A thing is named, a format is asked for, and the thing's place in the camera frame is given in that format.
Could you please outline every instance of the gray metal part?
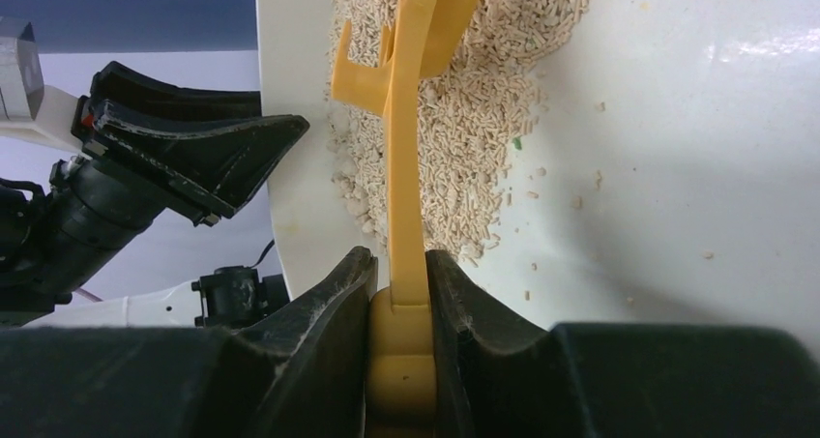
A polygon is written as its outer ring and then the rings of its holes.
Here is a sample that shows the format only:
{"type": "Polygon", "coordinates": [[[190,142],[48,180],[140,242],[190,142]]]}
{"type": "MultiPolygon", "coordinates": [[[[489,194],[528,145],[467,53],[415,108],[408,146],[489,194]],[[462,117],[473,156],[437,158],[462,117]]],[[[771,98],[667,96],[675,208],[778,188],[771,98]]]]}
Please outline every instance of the gray metal part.
{"type": "Polygon", "coordinates": [[[31,23],[0,16],[0,120],[33,121],[43,86],[31,23]]]}

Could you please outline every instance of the white litter box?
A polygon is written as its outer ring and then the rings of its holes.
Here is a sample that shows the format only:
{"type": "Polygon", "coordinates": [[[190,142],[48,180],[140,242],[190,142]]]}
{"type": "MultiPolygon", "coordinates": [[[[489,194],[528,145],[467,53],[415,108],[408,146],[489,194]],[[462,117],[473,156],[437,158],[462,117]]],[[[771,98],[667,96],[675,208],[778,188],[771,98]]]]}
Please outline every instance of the white litter box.
{"type": "MultiPolygon", "coordinates": [[[[257,5],[265,110],[312,124],[269,181],[297,296],[372,243],[337,198],[325,149],[331,0],[257,5]]],[[[502,208],[501,246],[469,276],[544,328],[759,324],[820,357],[816,0],[592,0],[540,70],[551,110],[511,150],[504,181],[540,200],[502,208]]]]}

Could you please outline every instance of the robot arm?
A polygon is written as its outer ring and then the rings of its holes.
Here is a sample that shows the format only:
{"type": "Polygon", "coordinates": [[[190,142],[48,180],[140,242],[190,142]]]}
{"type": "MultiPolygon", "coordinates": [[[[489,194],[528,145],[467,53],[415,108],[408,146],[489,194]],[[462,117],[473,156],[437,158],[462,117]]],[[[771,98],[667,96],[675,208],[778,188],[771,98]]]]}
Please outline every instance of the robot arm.
{"type": "Polygon", "coordinates": [[[80,152],[54,164],[48,194],[0,183],[0,326],[69,302],[165,208],[194,225],[232,218],[308,129],[262,117],[258,92],[179,88],[116,62],[75,99],[43,86],[30,24],[4,18],[0,37],[0,133],[80,152]]]}

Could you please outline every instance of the yellow scoop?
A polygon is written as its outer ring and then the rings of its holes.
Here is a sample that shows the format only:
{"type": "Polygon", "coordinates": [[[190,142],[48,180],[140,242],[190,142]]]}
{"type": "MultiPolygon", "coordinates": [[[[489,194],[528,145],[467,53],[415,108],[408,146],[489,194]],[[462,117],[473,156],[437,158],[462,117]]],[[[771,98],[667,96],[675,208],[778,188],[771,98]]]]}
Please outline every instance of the yellow scoop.
{"type": "Polygon", "coordinates": [[[395,28],[382,29],[379,64],[351,63],[347,22],[331,95],[385,123],[390,287],[370,305],[368,435],[429,436],[435,418],[435,362],[419,194],[419,79],[447,69],[478,0],[398,0],[395,28]]]}

